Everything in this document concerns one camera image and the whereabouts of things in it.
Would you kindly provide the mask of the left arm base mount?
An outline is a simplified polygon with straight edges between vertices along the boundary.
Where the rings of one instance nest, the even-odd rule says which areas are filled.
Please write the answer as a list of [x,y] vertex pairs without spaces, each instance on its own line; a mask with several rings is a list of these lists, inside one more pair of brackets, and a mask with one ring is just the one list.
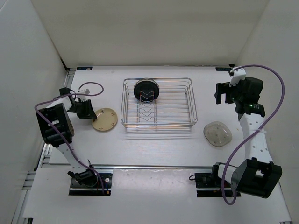
[[100,173],[102,181],[99,180],[97,175],[91,176],[90,171],[85,172],[85,174],[88,174],[88,176],[81,178],[71,171],[68,172],[68,175],[71,177],[70,196],[111,196],[112,173]]

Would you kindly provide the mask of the clear glass plate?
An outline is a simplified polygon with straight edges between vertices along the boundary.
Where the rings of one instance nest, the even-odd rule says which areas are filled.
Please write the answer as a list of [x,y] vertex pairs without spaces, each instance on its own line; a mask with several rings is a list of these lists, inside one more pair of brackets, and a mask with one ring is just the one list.
[[153,82],[154,80],[152,78],[142,78],[142,79],[140,79],[140,82],[145,82],[145,81]]
[[203,134],[206,140],[215,147],[223,147],[233,138],[230,129],[219,121],[207,124],[203,129]]

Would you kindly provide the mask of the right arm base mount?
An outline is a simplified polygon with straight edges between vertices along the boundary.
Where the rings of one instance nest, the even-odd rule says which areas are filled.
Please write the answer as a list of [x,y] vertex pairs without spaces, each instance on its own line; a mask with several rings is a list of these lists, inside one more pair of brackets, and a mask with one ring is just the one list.
[[197,198],[222,197],[221,179],[211,173],[194,173],[189,176],[196,185]]

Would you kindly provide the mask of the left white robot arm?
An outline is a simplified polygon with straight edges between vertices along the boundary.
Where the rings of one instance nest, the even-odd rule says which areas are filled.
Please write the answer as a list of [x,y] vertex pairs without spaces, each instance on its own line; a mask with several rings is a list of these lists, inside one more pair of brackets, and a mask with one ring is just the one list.
[[38,125],[42,138],[46,144],[52,145],[60,151],[72,167],[68,175],[80,185],[93,187],[98,182],[98,175],[93,166],[85,165],[75,155],[72,138],[75,135],[74,127],[68,112],[74,113],[79,119],[96,120],[92,102],[86,99],[89,90],[80,91],[77,95],[70,88],[59,89],[59,97],[49,102],[45,108],[35,107]]

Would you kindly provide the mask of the black plate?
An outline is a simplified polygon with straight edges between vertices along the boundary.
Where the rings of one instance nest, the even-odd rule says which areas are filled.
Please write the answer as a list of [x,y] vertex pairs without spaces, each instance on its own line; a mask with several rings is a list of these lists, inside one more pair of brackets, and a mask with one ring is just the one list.
[[143,103],[149,103],[156,100],[160,93],[159,85],[153,81],[145,81],[140,82],[138,81],[134,85],[133,89],[134,96],[137,100],[143,102]]

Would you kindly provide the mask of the beige printed plate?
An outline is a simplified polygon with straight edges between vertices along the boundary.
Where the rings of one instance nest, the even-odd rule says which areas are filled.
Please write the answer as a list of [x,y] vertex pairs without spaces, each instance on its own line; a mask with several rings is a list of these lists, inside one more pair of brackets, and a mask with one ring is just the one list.
[[117,113],[111,108],[101,108],[95,112],[97,118],[92,120],[92,126],[100,132],[113,129],[118,121]]

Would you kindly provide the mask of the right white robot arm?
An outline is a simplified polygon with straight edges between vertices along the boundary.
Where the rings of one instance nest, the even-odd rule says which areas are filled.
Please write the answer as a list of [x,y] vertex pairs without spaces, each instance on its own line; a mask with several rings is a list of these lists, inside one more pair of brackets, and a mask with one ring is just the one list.
[[244,193],[268,198],[282,176],[282,168],[274,164],[263,132],[265,111],[258,103],[262,89],[262,80],[252,77],[242,78],[236,84],[216,84],[216,103],[220,104],[225,95],[226,104],[236,105],[244,138],[228,161],[218,164],[218,170],[210,174],[211,184],[221,186],[223,196],[225,184],[229,183],[233,197]]

